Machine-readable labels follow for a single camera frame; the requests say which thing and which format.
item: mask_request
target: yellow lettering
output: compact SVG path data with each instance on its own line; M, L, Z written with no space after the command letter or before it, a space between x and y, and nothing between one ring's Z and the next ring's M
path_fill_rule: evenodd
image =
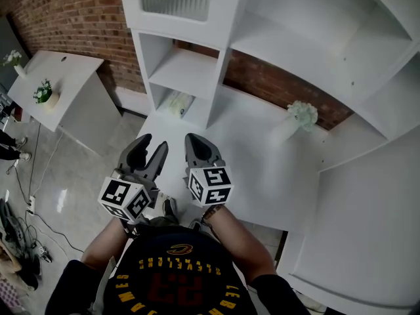
M216 308L213 308L212 310L209 310L209 313L211 315L223 315L223 313L219 312Z
M232 302L229 302L229 301L222 300L220 305L223 306L223 307L227 307L229 309L233 309L233 308L235 308L236 303L232 303Z
M144 304L142 304L142 303L137 303L134 307L132 307L131 311L132 311L132 312L136 312L137 310L139 310L139 309L141 309L141 308L143 308L143 307L145 307L145 305L144 305Z
M231 292L227 292L225 295L227 297L239 297L239 294L235 294L235 293L231 293Z
M130 291L123 294L119 294L118 296L121 299L121 302L126 302L135 299L133 293L131 293Z
M190 264L190 262L190 259L185 259L185 263L188 264L188 266L186 267L187 270L192 270L192 264Z

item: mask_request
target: black t-shirt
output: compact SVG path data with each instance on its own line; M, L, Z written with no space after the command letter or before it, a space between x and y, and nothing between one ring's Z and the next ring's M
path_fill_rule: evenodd
M81 262L69 262L45 314L84 313L100 279ZM271 314L308 314L281 277L260 276L251 285ZM138 237L104 294L104 315L256 313L224 247L205 234L174 226Z

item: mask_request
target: shoe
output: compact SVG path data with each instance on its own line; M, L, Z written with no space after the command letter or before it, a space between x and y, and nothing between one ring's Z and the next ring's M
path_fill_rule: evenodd
M22 161L29 161L32 157L32 154L30 153L20 153L19 159Z
M162 205L162 209L163 209L163 216L173 216L174 218L177 219L177 201L175 201L173 198L167 198L165 199L165 201L163 202Z
M190 225L189 225L188 228L190 228L191 230L194 230L194 231L199 232L199 231L203 230L203 225L202 225L202 223L201 223L201 221L199 219L194 219L190 223Z
M27 142L28 138L26 136L24 138L21 138L20 140L16 140L16 149L21 149Z

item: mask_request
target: white countertop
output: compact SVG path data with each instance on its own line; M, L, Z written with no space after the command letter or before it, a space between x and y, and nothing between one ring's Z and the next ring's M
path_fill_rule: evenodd
M237 218L305 233L315 212L319 146L327 133L319 127L310 134L299 129L283 144L272 144L270 133L289 114L228 87L219 87L215 109L207 130L159 112L148 116L138 136L152 134L149 157L164 140L169 145L165 165L156 180L159 189L177 199L181 213L191 210L191 194L182 179L186 176L184 139L187 133L197 133L219 148L232 169L235 187L226 206ZM149 208L145 213L151 217L161 215L161 211Z
M24 68L27 77L18 76L8 96L41 124L55 131L82 86L103 61L64 52L38 51ZM52 90L60 93L60 99L51 111L36 104L33 98L45 78L51 82Z

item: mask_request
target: electrical outlet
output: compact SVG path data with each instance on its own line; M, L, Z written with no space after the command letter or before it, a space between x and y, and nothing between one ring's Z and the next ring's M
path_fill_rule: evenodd
M32 213L35 213L35 196L29 196L29 204L30 204L29 210Z

